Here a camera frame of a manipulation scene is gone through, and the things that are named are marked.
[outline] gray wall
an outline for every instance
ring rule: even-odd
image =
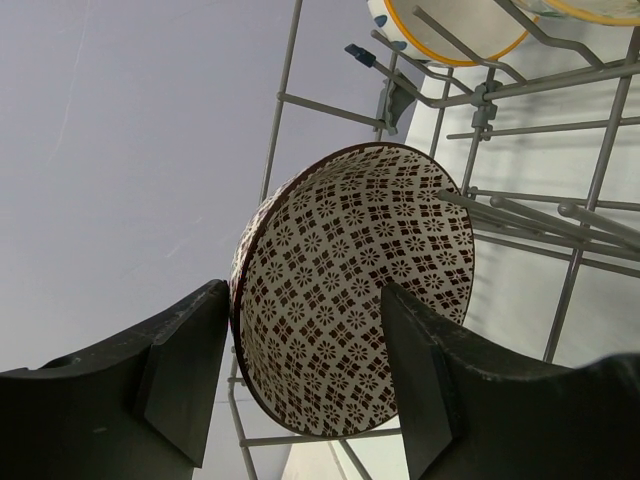
[[[0,369],[38,367],[227,277],[258,200],[292,5],[0,3]],[[362,0],[308,1],[290,91],[373,115],[381,78],[342,51],[382,52],[372,25]],[[287,107],[272,185],[371,135]],[[282,434],[240,397],[249,435]],[[198,478],[242,479],[223,387],[218,400]],[[286,449],[256,456],[262,479],[279,478]]]

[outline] red geometric pattern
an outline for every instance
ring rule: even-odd
[[[253,217],[233,261],[232,322],[243,375],[280,424],[335,438],[396,414],[380,321],[389,281],[462,323],[473,235],[442,189],[457,192],[423,153],[366,144],[310,167]]]

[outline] plate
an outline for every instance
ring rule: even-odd
[[[367,4],[387,39],[420,61],[433,60],[451,66],[477,65],[414,16],[412,11],[416,6],[478,55],[491,60],[509,53],[528,33],[493,0],[368,0]]]
[[[613,26],[640,26],[638,0],[545,0],[559,12],[584,20]]]
[[[559,18],[563,20],[570,20],[573,17],[550,7],[544,0],[511,0],[514,5],[527,12],[535,13],[540,17],[545,18]]]

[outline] dish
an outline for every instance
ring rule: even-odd
[[[551,8],[544,0],[511,0],[514,5],[527,12],[535,13],[545,18],[560,18],[563,20],[571,19],[569,15],[561,11]]]
[[[545,0],[551,8],[566,15],[612,26],[640,26],[638,0]]]
[[[445,65],[475,62],[413,15],[421,7],[483,58],[496,60],[527,35],[493,0],[368,0],[369,11],[382,33],[410,57]]]
[[[473,281],[467,211],[449,175],[404,145],[338,151],[268,199],[230,288],[238,364],[258,404],[294,432],[340,438],[396,415],[380,321],[393,280],[462,323]]]

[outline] wire rack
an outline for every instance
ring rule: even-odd
[[[638,269],[610,263],[609,261],[585,258],[586,253],[588,255],[596,254],[605,257],[605,260],[612,258],[632,262],[640,261],[640,232],[595,212],[596,208],[608,209],[610,211],[640,212],[640,204],[637,203],[600,199],[603,181],[619,127],[640,125],[640,117],[623,117],[623,109],[629,93],[631,79],[634,75],[640,73],[640,63],[637,62],[640,51],[640,27],[636,27],[633,31],[625,58],[612,62],[603,62],[583,43],[547,35],[542,28],[515,7],[510,0],[493,1],[528,30],[539,43],[557,49],[571,50],[582,57],[585,66],[561,74],[526,78],[508,63],[487,60],[478,56],[471,46],[465,45],[427,12],[420,7],[416,7],[413,10],[413,14],[418,19],[453,44],[469,59],[487,68],[486,80],[480,85],[471,88],[455,78],[454,69],[446,68],[442,70],[438,66],[415,61],[398,50],[396,46],[389,42],[382,34],[373,31],[371,33],[372,37],[392,52],[388,65],[382,65],[377,61],[374,54],[357,45],[349,45],[345,48],[345,50],[353,55],[360,63],[377,70],[387,78],[383,94],[380,97],[378,116],[377,118],[373,118],[288,93],[289,73],[303,4],[303,0],[295,0],[289,40],[285,51],[282,78],[277,93],[277,104],[268,146],[264,177],[260,191],[260,202],[266,199],[269,190],[271,169],[276,152],[280,123],[284,105],[287,103],[370,125],[375,129],[375,140],[379,141],[383,132],[395,132],[398,116],[402,114],[405,109],[404,107],[407,106],[407,102],[405,101],[404,107],[394,111],[392,108],[394,100],[395,106],[397,106],[398,103],[402,103],[397,100],[409,97],[412,102],[421,102],[427,107],[437,111],[437,120],[429,152],[431,157],[435,156],[440,141],[446,109],[460,105],[473,105],[476,109],[471,122],[473,131],[470,133],[453,134],[447,137],[449,140],[471,140],[469,156],[461,183],[461,194],[456,195],[442,191],[440,192],[440,198],[462,205],[469,210],[475,230],[475,238],[477,240],[568,262],[566,277],[544,353],[544,360],[553,362],[576,278],[581,266],[640,278],[640,270]],[[422,95],[419,89],[396,69],[398,58],[404,59],[409,65],[418,69],[433,81],[442,82],[442,96],[440,98],[428,98]],[[496,70],[504,72],[512,81],[506,85],[496,81],[494,78]],[[587,85],[612,79],[618,79],[618,86],[613,98],[610,115],[607,119],[504,130],[494,130],[491,125],[491,121],[495,120],[498,111],[497,105],[494,104],[495,100],[571,88],[578,85]],[[459,93],[451,96],[452,87],[458,90]],[[591,178],[590,188],[584,198],[491,191],[470,186],[478,149],[482,141],[497,136],[602,128],[605,129],[605,135]],[[524,205],[521,202],[555,204],[557,205],[559,216],[549,215],[538,209]],[[558,247],[566,249],[566,252],[558,251]],[[247,438],[235,399],[236,386],[238,384],[244,385],[244,380],[238,375],[238,364],[235,358],[235,352],[228,381],[229,403],[238,434],[240,449],[250,480],[257,480],[259,478],[250,448],[326,441],[321,438],[301,435]],[[381,429],[351,437],[349,440],[399,435],[400,433],[399,428]],[[342,448],[344,448],[346,455],[353,462],[354,467],[362,478],[365,480],[371,479],[371,475],[367,472],[367,469],[349,445],[349,441],[340,440],[339,443]]]

